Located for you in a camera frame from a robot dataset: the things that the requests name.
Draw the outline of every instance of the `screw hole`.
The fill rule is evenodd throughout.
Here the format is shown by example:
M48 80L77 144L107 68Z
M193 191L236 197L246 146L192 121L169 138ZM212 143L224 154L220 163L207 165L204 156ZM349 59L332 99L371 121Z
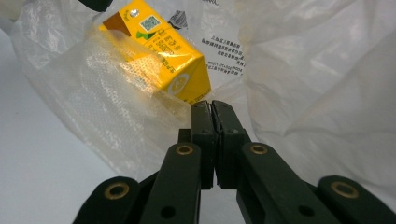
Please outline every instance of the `screw hole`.
M298 211L301 213L301 215L306 217L312 217L315 215L315 211L311 207L305 205L300 205L298 207Z
M192 149L192 147L189 147L189 146L181 146L176 149L176 153L179 155L182 155L182 156L189 155L193 151L194 151L194 149Z
M109 200L123 198L129 192L129 186L124 182L117 182L109 185L105 190L105 197Z
M348 199L356 199L359 197L359 192L357 189L341 181L332 182L331 188L335 193Z
M166 206L161 210L161 217L163 218L171 218L176 214L176 210L172 206Z
M256 146L251 146L250 151L255 154L262 155L268 153L268 148L256 145Z

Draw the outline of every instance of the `white plastic bag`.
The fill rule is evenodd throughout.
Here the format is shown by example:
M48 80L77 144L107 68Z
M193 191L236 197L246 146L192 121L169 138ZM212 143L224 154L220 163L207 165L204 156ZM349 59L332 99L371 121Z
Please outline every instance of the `white plastic bag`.
M143 180L158 171L178 129L189 126L190 107L141 85L119 51L146 49L128 40L129 48L114 47L92 29L97 16L78 1L32 1L11 39L23 71L61 121L119 175Z
M240 1L249 115L300 178L344 175L396 210L394 1Z
M241 77L245 60L239 22L219 1L185 1L188 37L204 53L213 89Z

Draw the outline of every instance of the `qr code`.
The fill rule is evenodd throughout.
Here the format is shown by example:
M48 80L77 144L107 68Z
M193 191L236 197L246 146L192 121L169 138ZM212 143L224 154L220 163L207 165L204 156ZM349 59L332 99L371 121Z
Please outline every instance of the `qr code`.
M154 16L149 16L142 22L140 22L140 25L147 31L149 32L152 28L156 27L158 24L161 22L157 20Z

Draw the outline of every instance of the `green logo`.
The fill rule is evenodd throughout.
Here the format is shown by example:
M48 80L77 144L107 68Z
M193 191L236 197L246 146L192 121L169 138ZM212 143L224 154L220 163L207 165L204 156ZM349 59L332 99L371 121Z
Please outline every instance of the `green logo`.
M151 34L143 34L143 33L140 33L139 31L136 33L136 39L138 39L138 38L140 38L140 37L143 37L143 38L145 38L146 40L149 40L150 38L152 38L153 36L155 35L155 32L154 33L151 33Z

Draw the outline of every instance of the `carton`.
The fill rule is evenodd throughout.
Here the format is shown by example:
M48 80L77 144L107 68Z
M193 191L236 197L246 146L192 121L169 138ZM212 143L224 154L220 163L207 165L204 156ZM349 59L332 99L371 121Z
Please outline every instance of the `carton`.
M132 1L104 21L99 29L119 30L160 56L159 71L149 78L156 88L190 104L211 91L204 55L143 0ZM128 62L136 60L131 55L123 56Z

